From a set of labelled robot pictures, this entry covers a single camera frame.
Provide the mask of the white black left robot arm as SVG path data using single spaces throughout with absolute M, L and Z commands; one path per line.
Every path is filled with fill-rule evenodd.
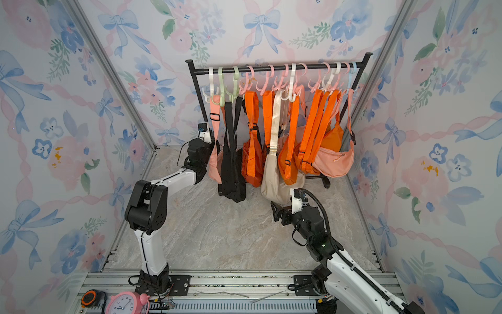
M 171 289 L 173 284 L 160 232 L 167 220 L 169 197 L 204 178 L 213 149 L 213 140 L 193 139 L 188 143 L 188 156 L 178 171 L 153 181 L 136 182 L 125 210 L 125 220 L 134 231 L 142 257 L 135 284 L 137 293 L 161 296 Z

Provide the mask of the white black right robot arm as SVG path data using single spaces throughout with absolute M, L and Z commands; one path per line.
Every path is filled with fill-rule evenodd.
M 274 221 L 292 225 L 305 240 L 312 258 L 320 263 L 312 271 L 312 285 L 317 292 L 335 297 L 353 313 L 424 312 L 416 302 L 405 303 L 359 267 L 332 236 L 322 205 L 282 207 L 272 201 L 271 209 Z

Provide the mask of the beige crossbody bag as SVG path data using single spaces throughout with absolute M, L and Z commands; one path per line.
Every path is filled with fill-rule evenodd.
M 274 91 L 266 91 L 263 95 L 265 126 L 265 158 L 264 176 L 261 183 L 261 194 L 264 198 L 280 205 L 290 201 L 291 188 L 303 188 L 306 178 L 299 173 L 296 183 L 287 185 L 281 177 L 278 166 L 278 138 L 281 119 L 281 97 Z

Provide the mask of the black crossbody bag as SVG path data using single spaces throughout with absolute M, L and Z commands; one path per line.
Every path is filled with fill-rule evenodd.
M 237 149 L 237 127 L 243 107 L 243 98 L 235 100 L 235 110 L 230 102 L 224 106 L 226 133 L 222 151 L 221 181 L 218 193 L 235 203 L 246 198 L 246 181 L 241 174 L 243 149 Z

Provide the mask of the white hook leftmost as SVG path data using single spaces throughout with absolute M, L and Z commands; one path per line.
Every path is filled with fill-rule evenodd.
M 215 91 L 216 87 L 214 84 L 214 68 L 209 68 L 209 84 L 206 87 L 202 88 L 202 94 L 204 97 L 204 100 L 207 103 L 210 103 L 210 101 L 215 97 Z

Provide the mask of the light blue hook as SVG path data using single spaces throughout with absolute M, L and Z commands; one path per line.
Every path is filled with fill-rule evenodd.
M 347 90 L 353 89 L 352 85 L 354 83 L 354 79 L 356 78 L 358 74 L 358 64 L 356 61 L 353 62 L 345 62 L 347 73 L 348 73 L 348 81 L 347 81 Z

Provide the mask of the black clothes rack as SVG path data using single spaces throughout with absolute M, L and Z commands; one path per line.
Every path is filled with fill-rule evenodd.
M 349 65 L 345 65 L 345 64 L 341 65 L 341 68 L 354 68 L 354 69 L 358 68 L 358 71 L 356 72 L 356 78 L 355 78 L 354 82 L 352 83 L 353 88 L 356 88 L 359 85 L 359 82 L 362 78 L 362 74 L 364 73 L 364 71 L 367 67 L 367 64 L 369 63 L 372 56 L 373 56 L 372 52 L 366 52 L 362 61 L 357 61 L 355 66 L 353 66 L 352 63 L 350 63 Z M 204 122 L 208 122 L 209 118 L 208 118 L 208 114 L 207 114 L 207 111 L 205 108 L 205 104 L 207 103 L 207 101 L 205 101 L 203 99 L 203 95 L 202 95 L 202 91 L 201 91 L 201 88 L 199 85 L 198 77 L 203 76 L 203 75 L 209 75 L 209 68 L 196 68 L 194 61 L 191 59 L 185 60 L 185 62 L 188 66 L 190 76 L 193 81 L 193 86 L 196 91 L 196 96 L 197 96 L 197 100 L 199 103 L 199 108 L 201 110 L 203 120 L 204 120 Z M 298 69 L 307 70 L 307 71 L 314 70 L 314 69 L 327 69 L 328 68 L 324 64 L 306 64 L 306 65 L 297 64 L 297 66 L 298 66 Z M 273 69 L 275 71 L 285 72 L 286 70 L 292 69 L 292 64 L 267 65 L 267 66 L 240 66 L 237 68 L 239 73 L 252 73 L 252 74 L 253 73 L 256 74 L 259 72 L 265 72 L 265 73 L 270 72 L 271 73 Z M 307 179 L 320 179 L 324 188 L 328 189 L 331 187 L 331 182 L 328 179 L 328 177 L 325 175 L 310 175 L 310 176 L 307 176 Z

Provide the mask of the pink alarm clock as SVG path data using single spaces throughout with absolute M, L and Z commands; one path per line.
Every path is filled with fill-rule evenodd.
M 111 296 L 107 305 L 106 314 L 140 314 L 148 313 L 150 308 L 150 297 L 143 293 L 122 292 Z

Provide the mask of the orange black tape measure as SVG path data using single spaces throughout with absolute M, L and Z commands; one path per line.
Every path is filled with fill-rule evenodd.
M 91 289 L 84 293 L 81 298 L 81 307 L 104 306 L 107 300 L 107 293 L 101 290 Z

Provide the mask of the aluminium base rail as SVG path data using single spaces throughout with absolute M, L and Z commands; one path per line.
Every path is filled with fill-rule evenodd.
M 367 273 L 383 291 L 405 301 L 392 272 Z M 310 271 L 203 271 L 174 270 L 174 286 L 160 302 L 150 298 L 148 313 L 356 313 L 355 306 L 339 296 L 316 291 Z M 102 313 L 99 306 L 82 307 L 88 290 L 107 294 L 107 302 L 120 293 L 133 291 L 137 278 L 133 270 L 105 270 L 90 273 L 84 280 L 69 313 Z

